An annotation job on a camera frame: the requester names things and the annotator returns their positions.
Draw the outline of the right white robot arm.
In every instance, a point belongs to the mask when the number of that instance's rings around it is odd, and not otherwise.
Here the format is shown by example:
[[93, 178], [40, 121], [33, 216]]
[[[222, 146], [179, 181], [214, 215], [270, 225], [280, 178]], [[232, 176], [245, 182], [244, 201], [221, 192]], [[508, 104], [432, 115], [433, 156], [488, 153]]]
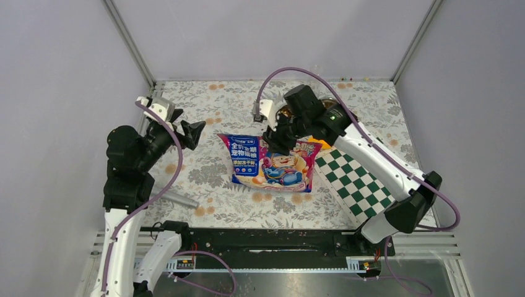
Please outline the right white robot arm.
[[442, 177], [404, 163], [375, 140], [341, 103], [317, 98], [308, 85], [291, 89], [284, 100], [282, 106], [272, 100], [259, 100], [254, 108], [268, 123], [262, 137], [270, 151], [287, 155], [302, 137], [323, 140], [358, 161], [394, 198], [385, 210], [359, 226], [357, 251], [370, 255], [387, 236], [412, 233], [434, 204]]

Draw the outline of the pink pet food bag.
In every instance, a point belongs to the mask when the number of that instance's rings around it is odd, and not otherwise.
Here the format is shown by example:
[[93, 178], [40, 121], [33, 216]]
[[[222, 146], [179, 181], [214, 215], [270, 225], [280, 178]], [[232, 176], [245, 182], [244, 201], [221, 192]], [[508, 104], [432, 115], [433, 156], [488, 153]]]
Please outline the pink pet food bag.
[[311, 192], [322, 145], [297, 141], [291, 152], [270, 152], [260, 136], [218, 134], [233, 165], [232, 182], [268, 191]]

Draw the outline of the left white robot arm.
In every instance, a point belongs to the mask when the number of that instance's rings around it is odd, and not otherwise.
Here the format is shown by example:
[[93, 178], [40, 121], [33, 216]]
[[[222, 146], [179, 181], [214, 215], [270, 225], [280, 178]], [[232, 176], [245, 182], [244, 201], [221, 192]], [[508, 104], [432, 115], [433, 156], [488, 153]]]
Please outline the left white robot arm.
[[119, 126], [106, 139], [105, 239], [91, 296], [152, 296], [162, 265], [173, 253], [185, 254], [192, 246], [189, 234], [168, 231], [168, 238], [142, 261], [146, 271], [134, 273], [145, 210], [159, 198], [151, 195], [155, 179], [149, 171], [172, 146], [178, 151], [194, 150], [206, 126], [205, 121], [182, 121], [183, 131], [177, 132], [173, 124], [181, 109], [146, 108], [145, 112], [150, 119], [145, 135], [131, 126]]

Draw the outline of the orange plastic scoop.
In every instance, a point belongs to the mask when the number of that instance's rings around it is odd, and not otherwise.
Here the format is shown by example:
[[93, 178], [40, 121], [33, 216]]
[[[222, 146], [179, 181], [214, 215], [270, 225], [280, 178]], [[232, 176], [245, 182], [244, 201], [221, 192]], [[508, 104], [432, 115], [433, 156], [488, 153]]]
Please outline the orange plastic scoop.
[[327, 142], [325, 142], [324, 140], [318, 140], [318, 139], [315, 139], [314, 137], [310, 137], [308, 139], [308, 142], [320, 144], [321, 145], [321, 150], [327, 150], [327, 149], [331, 148], [331, 146]]

